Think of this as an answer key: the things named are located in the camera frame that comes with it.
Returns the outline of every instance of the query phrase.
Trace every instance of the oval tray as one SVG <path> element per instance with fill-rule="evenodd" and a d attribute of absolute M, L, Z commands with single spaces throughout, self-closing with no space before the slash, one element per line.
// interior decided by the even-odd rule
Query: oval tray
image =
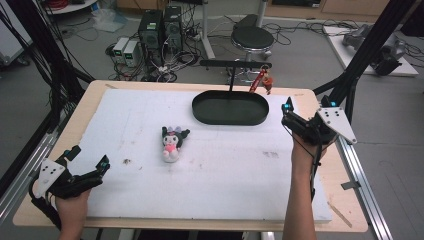
<path fill-rule="evenodd" d="M 265 121 L 269 105 L 256 93 L 210 90 L 192 102 L 193 115 L 210 125 L 258 125 Z"/>

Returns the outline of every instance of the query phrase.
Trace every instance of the gray floor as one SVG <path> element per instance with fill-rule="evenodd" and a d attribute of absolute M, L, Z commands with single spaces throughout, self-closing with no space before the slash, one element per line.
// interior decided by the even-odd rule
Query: gray floor
<path fill-rule="evenodd" d="M 81 11 L 64 15 L 58 22 L 64 26 L 83 22 L 89 17 L 88 11 Z M 228 21 L 226 18 L 215 19 L 210 23 L 211 29 Z M 280 26 L 298 23 L 265 20 L 265 23 L 270 22 Z M 65 43 L 91 75 L 96 79 L 109 79 L 114 71 L 105 49 L 119 36 L 133 35 L 138 21 L 128 21 L 115 33 L 96 32 L 91 28 L 92 24 L 90 21 L 79 25 L 78 35 L 66 39 Z M 230 23 L 222 24 L 217 30 L 228 30 L 231 26 Z M 230 34 L 229 31 L 214 33 Z M 408 43 L 424 48 L 424 40 L 405 37 L 400 32 L 397 34 Z M 314 89 L 342 73 L 342 65 L 326 37 L 306 30 L 284 35 L 291 44 L 275 44 L 273 55 L 268 59 L 274 65 L 272 75 L 276 87 Z M 231 46 L 228 39 L 211 38 L 210 41 L 217 59 L 230 60 L 243 55 Z M 355 150 L 393 238 L 403 240 L 424 239 L 424 69 L 416 70 L 420 73 L 416 77 L 362 76 L 357 86 L 353 115 L 353 129 L 359 141 Z M 207 71 L 203 67 L 189 67 L 178 71 L 177 75 L 178 83 L 225 84 L 227 78 L 224 69 L 220 68 Z M 0 72 L 0 77 L 0 174 L 3 175 L 49 111 L 49 88 L 33 64 L 9 66 Z M 53 228 L 16 227 L 12 217 L 13 212 L 0 226 L 2 239 L 56 239 L 58 236 Z M 87 229 L 84 237 L 94 239 L 95 231 Z M 117 236 L 118 230 L 107 229 L 103 239 L 117 239 Z M 319 233 L 318 236 L 319 239 L 373 239 L 371 231 Z M 259 235 L 253 234 L 250 239 L 259 239 Z"/>

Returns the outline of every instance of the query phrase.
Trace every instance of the stuffed toy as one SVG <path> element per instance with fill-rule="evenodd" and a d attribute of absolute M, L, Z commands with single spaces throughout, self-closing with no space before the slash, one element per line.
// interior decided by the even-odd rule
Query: stuffed toy
<path fill-rule="evenodd" d="M 183 139 L 188 136 L 190 130 L 181 131 L 181 127 L 162 127 L 163 158 L 165 162 L 173 163 L 179 158 L 179 151 L 183 145 Z"/>

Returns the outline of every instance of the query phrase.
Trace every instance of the aluminum rail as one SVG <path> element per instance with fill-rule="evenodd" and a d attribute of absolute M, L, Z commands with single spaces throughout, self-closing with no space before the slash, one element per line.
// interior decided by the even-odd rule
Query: aluminum rail
<path fill-rule="evenodd" d="M 28 192 L 29 183 L 32 180 L 31 174 L 39 168 L 42 160 L 49 155 L 59 135 L 58 127 L 52 133 L 44 134 L 44 137 L 34 149 L 24 167 L 22 167 L 19 174 L 0 199 L 0 225 L 7 218 L 13 207 L 17 203 L 22 202 Z"/>
<path fill-rule="evenodd" d="M 346 170 L 348 170 L 351 181 L 359 184 L 359 187 L 355 188 L 355 192 L 376 238 L 379 240 L 392 240 L 393 237 L 389 227 L 371 190 L 355 149 L 341 137 L 336 141 L 336 145 L 340 150 L 340 156 Z"/>

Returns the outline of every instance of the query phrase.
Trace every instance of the black stool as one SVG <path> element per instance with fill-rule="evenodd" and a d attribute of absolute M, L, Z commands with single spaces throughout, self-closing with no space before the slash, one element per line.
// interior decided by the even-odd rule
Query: black stool
<path fill-rule="evenodd" d="M 250 62 L 252 61 L 252 54 L 265 53 L 271 49 L 274 43 L 274 37 L 270 32 L 260 27 L 245 26 L 236 28 L 233 31 L 231 34 L 231 43 L 236 48 L 245 51 L 246 57 L 243 61 Z M 259 72 L 252 71 L 251 69 L 243 69 L 235 77 L 244 75 L 246 79 L 241 79 L 241 81 L 252 82 L 254 79 L 250 78 L 249 74 L 251 73 L 259 74 Z"/>

